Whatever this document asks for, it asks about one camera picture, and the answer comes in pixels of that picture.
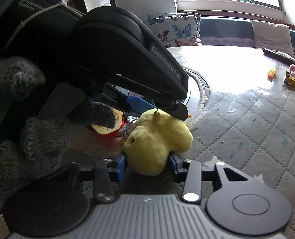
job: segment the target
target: gray knitted glove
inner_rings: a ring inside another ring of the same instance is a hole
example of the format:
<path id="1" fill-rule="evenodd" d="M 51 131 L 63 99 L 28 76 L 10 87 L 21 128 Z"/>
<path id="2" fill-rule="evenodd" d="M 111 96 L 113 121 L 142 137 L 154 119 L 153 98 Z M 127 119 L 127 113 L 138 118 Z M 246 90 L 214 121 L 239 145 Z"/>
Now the gray knitted glove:
<path id="1" fill-rule="evenodd" d="M 0 99 L 20 101 L 40 84 L 42 72 L 23 58 L 0 60 Z M 116 118 L 102 103 L 86 100 L 68 116 L 78 124 L 113 128 Z M 20 134 L 20 146 L 11 141 L 0 144 L 0 211 L 7 198 L 33 180 L 55 171 L 72 135 L 68 118 L 28 118 Z"/>
<path id="2" fill-rule="evenodd" d="M 21 147 L 0 144 L 0 211 L 7 198 L 35 179 L 55 171 L 69 147 L 68 119 L 28 118 L 21 133 Z"/>
<path id="3" fill-rule="evenodd" d="M 45 78 L 40 69 L 21 57 L 0 59 L 0 100 L 22 101 Z"/>
<path id="4" fill-rule="evenodd" d="M 69 119 L 80 125 L 98 125 L 114 128 L 116 118 L 111 107 L 90 100 L 85 100 L 69 115 Z"/>

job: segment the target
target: gripper base plate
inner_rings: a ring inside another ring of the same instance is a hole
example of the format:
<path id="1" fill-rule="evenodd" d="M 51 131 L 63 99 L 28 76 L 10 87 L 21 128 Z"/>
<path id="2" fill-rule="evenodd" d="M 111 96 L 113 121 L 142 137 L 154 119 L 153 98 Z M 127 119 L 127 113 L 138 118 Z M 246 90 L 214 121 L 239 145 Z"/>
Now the gripper base plate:
<path id="1" fill-rule="evenodd" d="M 16 233 L 9 239 L 26 239 Z M 198 205 L 176 195 L 121 195 L 111 204 L 97 205 L 81 225 L 56 239 L 234 239 L 213 224 Z M 282 234 L 270 239 L 286 239 Z"/>

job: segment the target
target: yellow plush chick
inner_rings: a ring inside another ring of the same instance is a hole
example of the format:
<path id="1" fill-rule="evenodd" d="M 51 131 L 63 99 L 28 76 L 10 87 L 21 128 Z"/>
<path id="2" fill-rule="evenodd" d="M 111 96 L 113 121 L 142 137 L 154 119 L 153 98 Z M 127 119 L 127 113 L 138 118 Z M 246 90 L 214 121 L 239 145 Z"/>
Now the yellow plush chick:
<path id="1" fill-rule="evenodd" d="M 162 110 L 151 109 L 141 115 L 135 130 L 124 142 L 123 151 L 135 172 L 154 176 L 164 170 L 169 152 L 186 152 L 192 140 L 183 121 Z"/>

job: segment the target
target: white cushion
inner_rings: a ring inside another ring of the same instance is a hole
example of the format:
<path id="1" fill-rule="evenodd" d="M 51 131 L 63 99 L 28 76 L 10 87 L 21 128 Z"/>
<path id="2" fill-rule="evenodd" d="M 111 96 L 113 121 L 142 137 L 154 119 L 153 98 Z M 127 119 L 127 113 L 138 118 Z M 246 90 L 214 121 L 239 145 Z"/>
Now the white cushion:
<path id="1" fill-rule="evenodd" d="M 287 25 L 253 20 L 252 26 L 257 48 L 281 51 L 295 58 Z"/>
<path id="2" fill-rule="evenodd" d="M 156 12 L 153 12 L 153 13 L 148 13 L 147 16 L 149 18 L 151 18 L 151 19 L 155 19 L 155 18 L 163 18 L 163 17 L 177 17 L 177 16 L 188 16 L 188 15 L 196 16 L 196 22 L 197 22 L 198 32 L 199 32 L 199 30 L 201 28 L 201 15 L 199 13 L 193 13 L 193 12 L 187 12 L 187 13 L 156 13 Z"/>
<path id="3" fill-rule="evenodd" d="M 194 15 L 155 19 L 149 17 L 144 23 L 161 42 L 198 36 L 197 21 Z"/>
<path id="4" fill-rule="evenodd" d="M 202 41 L 196 36 L 182 37 L 176 40 L 164 42 L 165 47 L 201 46 Z"/>

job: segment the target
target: yellow toy car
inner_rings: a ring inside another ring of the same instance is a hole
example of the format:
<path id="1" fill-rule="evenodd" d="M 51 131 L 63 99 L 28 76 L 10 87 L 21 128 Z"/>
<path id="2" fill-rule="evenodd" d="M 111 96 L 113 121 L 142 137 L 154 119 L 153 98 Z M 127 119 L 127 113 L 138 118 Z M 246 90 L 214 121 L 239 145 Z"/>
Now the yellow toy car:
<path id="1" fill-rule="evenodd" d="M 275 74 L 276 74 L 276 68 L 272 68 L 272 69 L 270 69 L 269 72 L 268 72 L 268 77 L 269 77 L 270 79 L 273 79 L 273 78 L 275 77 Z"/>
<path id="2" fill-rule="evenodd" d="M 288 71 L 285 72 L 284 83 L 295 87 L 295 78 L 290 76 L 290 72 Z"/>

